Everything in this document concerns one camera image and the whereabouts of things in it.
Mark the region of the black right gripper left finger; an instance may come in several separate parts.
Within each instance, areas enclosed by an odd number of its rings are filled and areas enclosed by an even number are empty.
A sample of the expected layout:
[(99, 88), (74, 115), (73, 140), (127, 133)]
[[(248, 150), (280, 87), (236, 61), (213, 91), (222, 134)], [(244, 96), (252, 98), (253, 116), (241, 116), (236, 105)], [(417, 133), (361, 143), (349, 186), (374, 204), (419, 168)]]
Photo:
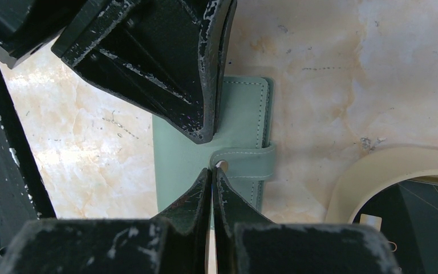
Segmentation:
[(207, 273), (212, 174), (150, 219), (42, 219), (11, 242), (0, 273)]

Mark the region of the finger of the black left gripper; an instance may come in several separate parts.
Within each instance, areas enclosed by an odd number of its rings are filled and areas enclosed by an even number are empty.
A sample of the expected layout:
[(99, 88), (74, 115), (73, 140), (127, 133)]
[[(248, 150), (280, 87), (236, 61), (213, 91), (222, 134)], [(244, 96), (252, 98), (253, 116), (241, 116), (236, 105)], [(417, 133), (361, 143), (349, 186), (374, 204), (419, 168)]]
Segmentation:
[(222, 85), (224, 80), (224, 72), (226, 66), (226, 57), (228, 53), (229, 39), (231, 28), (233, 24), (233, 18), (237, 8), (237, 1), (230, 1), (230, 5), (228, 11), (226, 13), (225, 21), (222, 27), (222, 33), (220, 37), (220, 43), (218, 48), (218, 59), (217, 59), (217, 84), (216, 84), (216, 105), (214, 112), (214, 132), (218, 131), (219, 123), (220, 123), (220, 105), (221, 105), (221, 96), (222, 96)]
[(214, 134), (218, 1), (87, 1), (52, 52), (197, 144)]

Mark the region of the green card holder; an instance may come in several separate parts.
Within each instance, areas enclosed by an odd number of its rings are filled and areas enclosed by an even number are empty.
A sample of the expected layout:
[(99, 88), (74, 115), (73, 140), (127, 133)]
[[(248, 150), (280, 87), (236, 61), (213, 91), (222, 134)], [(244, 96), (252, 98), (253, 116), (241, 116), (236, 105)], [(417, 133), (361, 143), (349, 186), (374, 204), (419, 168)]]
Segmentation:
[(276, 147), (270, 141), (274, 81), (226, 76), (218, 129), (209, 143), (195, 144), (164, 119), (153, 116), (157, 207), (166, 209), (188, 190), (203, 168), (225, 161), (232, 188), (258, 211), (263, 185), (274, 175)]

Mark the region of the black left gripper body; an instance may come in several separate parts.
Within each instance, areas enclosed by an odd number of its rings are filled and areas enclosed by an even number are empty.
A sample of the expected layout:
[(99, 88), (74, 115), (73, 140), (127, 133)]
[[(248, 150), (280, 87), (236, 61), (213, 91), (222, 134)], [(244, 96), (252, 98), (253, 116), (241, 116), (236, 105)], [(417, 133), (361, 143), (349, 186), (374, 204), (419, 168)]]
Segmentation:
[(56, 38), (85, 1), (0, 0), (0, 62), (13, 69)]

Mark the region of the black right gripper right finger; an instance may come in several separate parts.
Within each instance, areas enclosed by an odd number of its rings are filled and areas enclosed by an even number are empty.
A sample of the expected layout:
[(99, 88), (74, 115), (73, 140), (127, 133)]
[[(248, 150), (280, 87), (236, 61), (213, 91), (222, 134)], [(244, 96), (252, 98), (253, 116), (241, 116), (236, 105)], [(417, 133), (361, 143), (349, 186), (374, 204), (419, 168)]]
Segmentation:
[(400, 273), (387, 239), (358, 224), (278, 224), (212, 172), (218, 273)]

